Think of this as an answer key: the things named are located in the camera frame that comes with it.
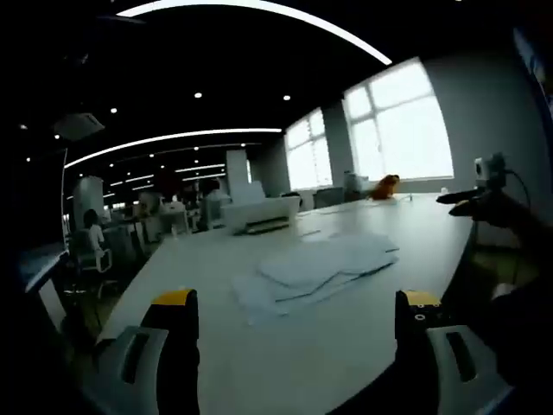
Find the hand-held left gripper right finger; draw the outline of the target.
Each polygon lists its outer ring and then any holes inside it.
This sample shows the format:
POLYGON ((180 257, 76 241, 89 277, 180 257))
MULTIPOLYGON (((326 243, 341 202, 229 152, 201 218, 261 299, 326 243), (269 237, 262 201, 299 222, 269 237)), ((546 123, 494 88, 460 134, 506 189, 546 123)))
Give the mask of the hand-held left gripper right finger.
POLYGON ((513 388, 496 354, 435 297, 399 290, 395 360, 335 414, 497 414, 513 388))

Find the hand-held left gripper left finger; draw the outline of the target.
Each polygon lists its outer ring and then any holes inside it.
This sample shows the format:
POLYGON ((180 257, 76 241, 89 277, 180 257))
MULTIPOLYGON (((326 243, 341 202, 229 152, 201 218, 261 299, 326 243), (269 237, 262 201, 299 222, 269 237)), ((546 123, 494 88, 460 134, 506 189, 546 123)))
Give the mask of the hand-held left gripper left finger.
POLYGON ((155 298, 143 320, 99 343, 84 393, 101 414, 198 414, 198 298, 155 298))

